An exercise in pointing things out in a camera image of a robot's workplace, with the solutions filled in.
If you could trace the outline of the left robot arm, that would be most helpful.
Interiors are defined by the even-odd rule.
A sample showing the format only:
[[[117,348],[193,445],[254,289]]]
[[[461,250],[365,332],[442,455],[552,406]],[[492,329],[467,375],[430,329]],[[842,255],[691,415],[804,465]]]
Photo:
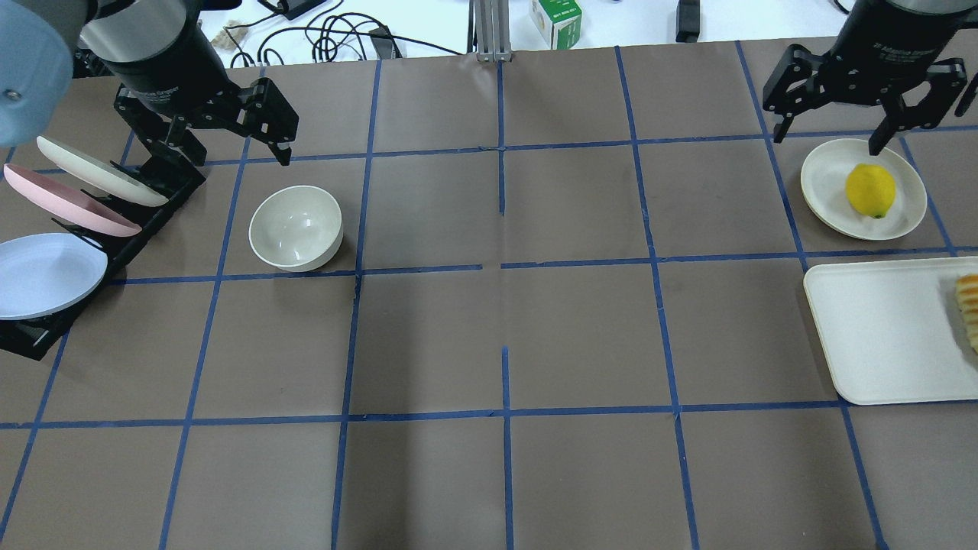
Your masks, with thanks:
[[[198,25],[235,1],[4,1],[1,141],[15,147],[48,128],[69,90],[77,47],[118,77],[115,110],[153,156],[206,161],[196,129],[228,130],[291,161],[298,114],[269,78],[238,86]]]

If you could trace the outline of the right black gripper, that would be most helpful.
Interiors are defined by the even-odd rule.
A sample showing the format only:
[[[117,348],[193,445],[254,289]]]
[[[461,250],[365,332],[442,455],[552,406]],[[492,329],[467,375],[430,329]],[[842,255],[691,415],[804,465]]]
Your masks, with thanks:
[[[852,8],[824,55],[793,43],[780,57],[763,87],[762,108],[780,117],[772,142],[785,140],[798,115],[829,103],[881,105],[871,156],[900,132],[936,128],[951,109],[964,116],[967,66],[940,59],[950,41],[950,8]]]

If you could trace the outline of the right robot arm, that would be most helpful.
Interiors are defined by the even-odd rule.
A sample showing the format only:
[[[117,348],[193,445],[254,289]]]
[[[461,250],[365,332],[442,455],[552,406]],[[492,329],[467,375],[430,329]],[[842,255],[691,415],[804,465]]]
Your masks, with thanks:
[[[883,120],[867,143],[876,156],[898,134],[933,129],[976,98],[961,58],[942,57],[963,29],[976,27],[974,1],[857,1],[834,44],[813,53],[793,43],[763,87],[762,107],[779,116],[773,142],[798,115],[831,103],[880,105]]]

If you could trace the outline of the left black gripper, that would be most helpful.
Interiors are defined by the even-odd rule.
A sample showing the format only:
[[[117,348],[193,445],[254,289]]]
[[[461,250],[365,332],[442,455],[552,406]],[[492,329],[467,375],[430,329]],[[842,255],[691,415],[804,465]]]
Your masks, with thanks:
[[[113,108],[153,157],[192,166],[206,147],[189,128],[226,129],[266,145],[280,166],[291,164],[300,116],[268,77],[242,89],[201,31],[179,31],[153,53],[101,53],[117,76]]]

